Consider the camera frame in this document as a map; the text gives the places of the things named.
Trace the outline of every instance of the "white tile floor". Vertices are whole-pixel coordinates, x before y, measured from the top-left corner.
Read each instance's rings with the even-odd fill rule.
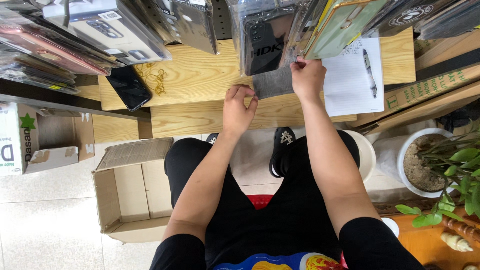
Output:
[[[245,194],[273,194],[281,185],[268,172],[274,130],[248,131],[235,148],[230,162]],[[305,135],[303,127],[294,131]],[[0,177],[0,270],[148,269],[159,242],[123,245],[100,234],[90,171],[120,143],[96,144],[95,157],[78,164]],[[373,201],[412,196],[380,172],[365,185]]]

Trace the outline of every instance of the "notebook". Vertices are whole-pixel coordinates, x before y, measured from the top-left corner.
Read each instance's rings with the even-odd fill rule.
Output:
[[[370,59],[377,86],[374,98],[363,60],[363,49]],[[322,59],[327,68],[324,83],[325,109],[329,116],[379,112],[384,110],[384,81],[379,38],[359,37],[343,52]]]

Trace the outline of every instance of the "black slipper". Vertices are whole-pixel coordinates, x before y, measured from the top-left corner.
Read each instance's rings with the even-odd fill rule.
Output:
[[[205,140],[205,142],[214,144],[217,138],[218,138],[218,133],[212,133],[207,137],[207,140]]]
[[[270,165],[268,165],[268,170],[273,177],[281,178],[282,176],[276,175],[272,171],[273,165],[273,157],[280,151],[282,148],[286,147],[287,145],[291,144],[295,141],[295,133],[293,130],[287,126],[279,127],[275,130],[275,136],[273,137],[273,153],[272,157],[270,158]]]

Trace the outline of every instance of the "flower pot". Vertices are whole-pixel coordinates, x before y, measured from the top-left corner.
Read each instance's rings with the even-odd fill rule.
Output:
[[[372,144],[363,136],[362,134],[351,131],[351,130],[344,130],[348,133],[352,138],[355,140],[357,147],[359,148],[360,153],[360,175],[363,182],[366,182],[373,174],[375,170],[375,150],[373,150]]]
[[[453,136],[452,133],[441,128],[425,128],[415,132],[412,135],[380,139],[373,143],[373,149],[375,149],[377,157],[376,166],[378,170],[392,178],[397,179],[399,182],[407,186],[410,191],[417,195],[427,198],[435,198],[439,197],[442,192],[427,192],[417,189],[410,183],[410,181],[408,181],[403,170],[403,159],[405,157],[407,148],[415,139],[427,134],[440,134],[447,138]],[[452,191],[453,188],[447,188],[448,193]]]

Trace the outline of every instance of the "pink phone case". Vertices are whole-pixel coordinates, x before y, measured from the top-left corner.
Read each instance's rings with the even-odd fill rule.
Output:
[[[22,27],[0,25],[0,37],[30,51],[32,55],[39,56],[41,59],[73,73],[108,75],[104,68]]]

